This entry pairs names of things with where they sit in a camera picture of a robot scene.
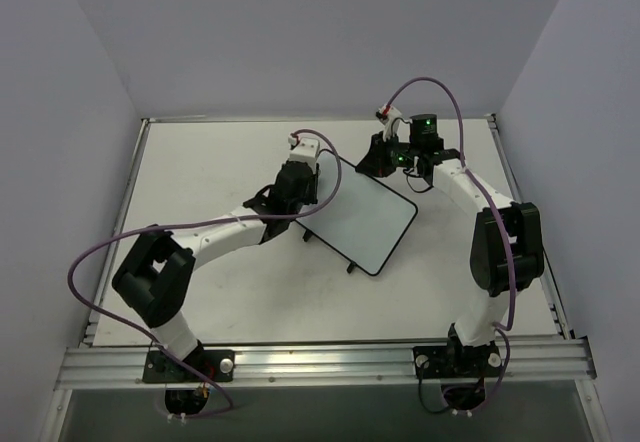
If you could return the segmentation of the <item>small white whiteboard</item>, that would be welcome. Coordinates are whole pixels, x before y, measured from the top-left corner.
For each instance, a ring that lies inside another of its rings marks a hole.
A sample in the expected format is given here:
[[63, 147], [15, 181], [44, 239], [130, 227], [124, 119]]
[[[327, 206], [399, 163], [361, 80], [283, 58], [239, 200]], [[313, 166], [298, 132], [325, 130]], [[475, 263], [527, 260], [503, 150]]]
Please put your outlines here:
[[340, 186], [327, 206], [297, 221], [305, 263], [316, 272], [379, 276], [415, 221], [418, 206], [327, 149], [320, 151], [318, 163], [318, 200], [325, 201], [336, 183]]

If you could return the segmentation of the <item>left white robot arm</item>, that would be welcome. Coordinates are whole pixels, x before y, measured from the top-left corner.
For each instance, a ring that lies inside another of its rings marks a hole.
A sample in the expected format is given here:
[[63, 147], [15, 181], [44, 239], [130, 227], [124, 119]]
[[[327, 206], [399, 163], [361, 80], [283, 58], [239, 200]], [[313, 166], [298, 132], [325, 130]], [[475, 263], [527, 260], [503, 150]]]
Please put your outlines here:
[[264, 244], [288, 230], [290, 216], [318, 202], [319, 164], [287, 160], [275, 182], [211, 227], [141, 234], [112, 278], [120, 298], [169, 350], [166, 370], [179, 381], [206, 365], [201, 342], [181, 312], [193, 272], [241, 248]]

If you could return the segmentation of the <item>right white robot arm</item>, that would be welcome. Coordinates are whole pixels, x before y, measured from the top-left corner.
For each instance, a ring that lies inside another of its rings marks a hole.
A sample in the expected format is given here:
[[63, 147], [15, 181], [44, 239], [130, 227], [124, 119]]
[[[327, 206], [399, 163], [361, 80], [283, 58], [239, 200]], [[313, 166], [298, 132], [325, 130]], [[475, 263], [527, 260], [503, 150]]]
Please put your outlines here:
[[398, 136], [404, 121], [400, 111], [384, 106], [376, 118], [383, 129], [371, 136], [356, 171], [384, 178], [406, 169], [446, 195], [474, 222], [469, 264], [477, 290], [470, 308], [452, 325], [457, 341], [443, 352], [450, 371], [467, 374], [480, 362], [477, 347], [494, 342], [498, 331], [512, 329], [518, 293], [544, 271], [540, 212], [534, 204], [517, 203], [475, 175], [466, 161], [463, 140], [459, 148], [447, 149], [438, 134], [436, 115], [408, 119], [406, 142]]

